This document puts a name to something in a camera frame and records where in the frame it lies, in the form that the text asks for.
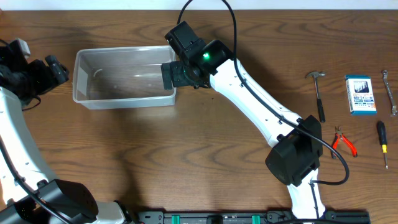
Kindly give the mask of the clear plastic container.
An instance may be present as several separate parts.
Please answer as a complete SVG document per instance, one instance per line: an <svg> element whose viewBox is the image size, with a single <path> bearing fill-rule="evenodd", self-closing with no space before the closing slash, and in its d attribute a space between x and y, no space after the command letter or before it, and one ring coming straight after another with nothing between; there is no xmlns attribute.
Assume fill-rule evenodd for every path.
<svg viewBox="0 0 398 224"><path fill-rule="evenodd" d="M83 49L76 55L73 100L89 110L172 106L160 66L176 60L168 45Z"/></svg>

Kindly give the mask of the small claw hammer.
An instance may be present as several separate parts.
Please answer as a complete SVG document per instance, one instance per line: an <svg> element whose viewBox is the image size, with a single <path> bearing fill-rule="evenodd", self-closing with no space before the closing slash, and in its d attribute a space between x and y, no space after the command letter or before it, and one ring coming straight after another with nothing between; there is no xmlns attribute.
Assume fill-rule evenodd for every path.
<svg viewBox="0 0 398 224"><path fill-rule="evenodd" d="M323 103L322 103L322 99L320 96L320 92L319 92L319 87L318 87L318 78L319 77L324 77L325 73L324 72L318 72L318 71L314 71L314 72L310 72L305 78L308 77L312 77L314 80L314 84L315 84L315 91L316 91L316 95L317 95L317 108L318 108L318 116L319 116L319 120L321 123L324 123L326 121L325 119L325 113L324 113L324 109L323 109Z"/></svg>

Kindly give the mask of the red handled pliers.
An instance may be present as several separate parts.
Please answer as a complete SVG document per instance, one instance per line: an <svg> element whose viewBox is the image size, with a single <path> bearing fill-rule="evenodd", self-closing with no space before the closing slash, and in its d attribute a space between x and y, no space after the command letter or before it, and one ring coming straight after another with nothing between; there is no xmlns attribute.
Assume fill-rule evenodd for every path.
<svg viewBox="0 0 398 224"><path fill-rule="evenodd" d="M354 144L350 140L347 139L347 137L343 134L341 128L339 126L337 126L335 128L335 138L331 145L334 150L336 150L340 140L342 140L349 147L353 157L358 156L358 151L355 148Z"/></svg>

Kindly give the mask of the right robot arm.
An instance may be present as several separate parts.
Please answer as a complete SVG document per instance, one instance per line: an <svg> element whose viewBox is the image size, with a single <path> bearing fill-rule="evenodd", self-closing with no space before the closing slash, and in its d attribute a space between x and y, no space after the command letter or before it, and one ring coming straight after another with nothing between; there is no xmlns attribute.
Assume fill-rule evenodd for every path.
<svg viewBox="0 0 398 224"><path fill-rule="evenodd" d="M294 217L321 218L326 208L316 180L322 145L297 131L302 128L318 137L320 123L313 116L302 119L277 102L233 59L232 51L220 40L206 43L186 22L171 29L165 39L179 60L161 65L164 88L212 88L229 99L272 148L265 163L287 186Z"/></svg>

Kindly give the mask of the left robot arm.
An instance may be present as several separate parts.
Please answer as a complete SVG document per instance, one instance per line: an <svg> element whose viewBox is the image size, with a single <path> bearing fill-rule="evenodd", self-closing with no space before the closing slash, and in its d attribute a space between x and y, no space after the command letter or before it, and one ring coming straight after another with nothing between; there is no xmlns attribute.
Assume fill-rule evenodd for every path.
<svg viewBox="0 0 398 224"><path fill-rule="evenodd" d="M119 202L97 202L81 183L61 180L47 165L24 112L32 100L65 83L68 69L55 56L28 62L27 44L1 46L1 223L131 223Z"/></svg>

